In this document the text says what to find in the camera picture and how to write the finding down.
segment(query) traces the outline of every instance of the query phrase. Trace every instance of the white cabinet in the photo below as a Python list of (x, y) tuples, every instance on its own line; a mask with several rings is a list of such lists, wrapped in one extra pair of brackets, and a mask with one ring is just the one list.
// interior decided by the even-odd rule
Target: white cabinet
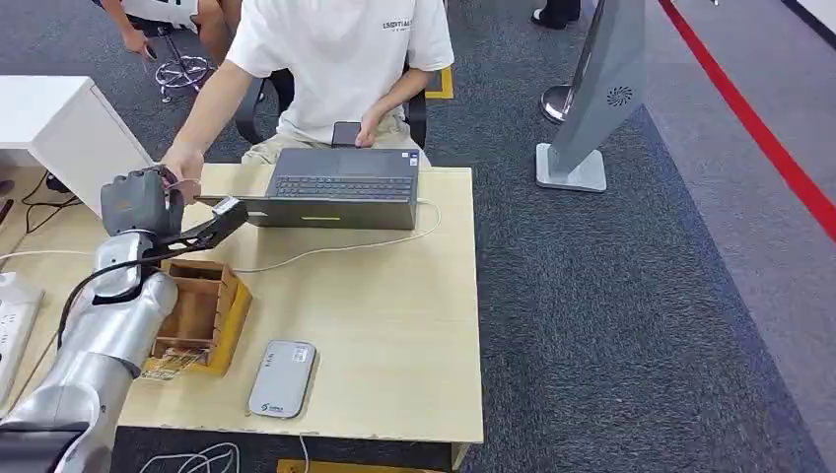
[(102, 185), (152, 163), (89, 77), (0, 76), (0, 166), (43, 166), (101, 214)]

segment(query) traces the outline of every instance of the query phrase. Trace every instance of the black office chair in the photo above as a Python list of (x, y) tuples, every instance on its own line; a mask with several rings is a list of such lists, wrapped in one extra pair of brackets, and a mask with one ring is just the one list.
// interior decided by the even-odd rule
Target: black office chair
[[(235, 121), (238, 132), (245, 140), (253, 145), (257, 145), (266, 139), (255, 129), (255, 109), (263, 98), (264, 85), (267, 82), (273, 85), (273, 89), (276, 90), (279, 98), (279, 109), (278, 113), (276, 113), (276, 120), (290, 106), (290, 102), (293, 101), (294, 80), (293, 74), (288, 69), (275, 71), (267, 79), (252, 81), (252, 84), (246, 90), (246, 95), (241, 102), (241, 106), (239, 106), (235, 114)], [(412, 100), (405, 103), (404, 111), (406, 112), (406, 122), (409, 123), (412, 139), (418, 146), (424, 148), (427, 141), (427, 100), (424, 91), (421, 91)]]
[(154, 79), (160, 86), (163, 103), (172, 101), (172, 96), (169, 95), (171, 89), (190, 87), (195, 93), (200, 92), (201, 81), (214, 67), (204, 57), (180, 54), (172, 39), (176, 27), (171, 23), (145, 20), (131, 15), (128, 15), (128, 20), (130, 20), (133, 28), (142, 31), (145, 36), (164, 39), (172, 54), (172, 59), (161, 64), (154, 73)]

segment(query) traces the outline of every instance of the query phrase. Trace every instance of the red floor tape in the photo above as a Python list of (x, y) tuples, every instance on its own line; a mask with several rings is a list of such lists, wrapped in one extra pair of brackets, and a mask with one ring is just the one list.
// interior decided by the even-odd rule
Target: red floor tape
[(729, 76), (720, 67), (720, 64), (708, 52), (705, 44), (691, 29), (682, 15), (676, 10), (670, 0), (659, 0), (660, 5), (667, 13), (670, 21), (679, 31), (682, 39), (691, 49), (694, 57), (708, 74), (714, 87), (723, 96), (723, 99), (731, 108), (731, 111), (749, 132), (749, 135), (763, 151), (772, 166), (790, 186), (802, 204), (807, 208), (810, 215), (818, 222), (833, 241), (836, 241), (836, 207), (828, 200), (824, 192), (815, 185), (812, 179), (796, 163), (793, 156), (778, 141), (775, 134), (770, 131), (754, 108), (746, 101)]

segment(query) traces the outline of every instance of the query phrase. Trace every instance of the stool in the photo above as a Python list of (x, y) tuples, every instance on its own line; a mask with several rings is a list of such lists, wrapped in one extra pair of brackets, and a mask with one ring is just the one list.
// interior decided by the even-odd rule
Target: stool
[(200, 81), (206, 77), (206, 74), (210, 70), (214, 70), (215, 68), (209, 64), (206, 58), (200, 56), (183, 56), (180, 54), (172, 39), (175, 26), (171, 23), (144, 20), (131, 15), (128, 15), (128, 20), (130, 20), (133, 28), (141, 30), (145, 36), (161, 37), (172, 53), (173, 59), (164, 62), (157, 68), (157, 72), (154, 73), (154, 79), (160, 86), (160, 95), (163, 96), (163, 103), (172, 101), (172, 96), (169, 95), (169, 89), (190, 87), (194, 92), (200, 92)]

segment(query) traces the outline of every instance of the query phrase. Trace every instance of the white t-shirt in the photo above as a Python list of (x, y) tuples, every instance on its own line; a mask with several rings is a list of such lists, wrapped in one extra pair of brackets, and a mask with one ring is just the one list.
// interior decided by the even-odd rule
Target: white t-shirt
[(290, 69), (296, 90), (279, 129), (329, 143), (403, 73), (453, 64), (443, 0), (244, 0), (227, 59), (264, 78)]

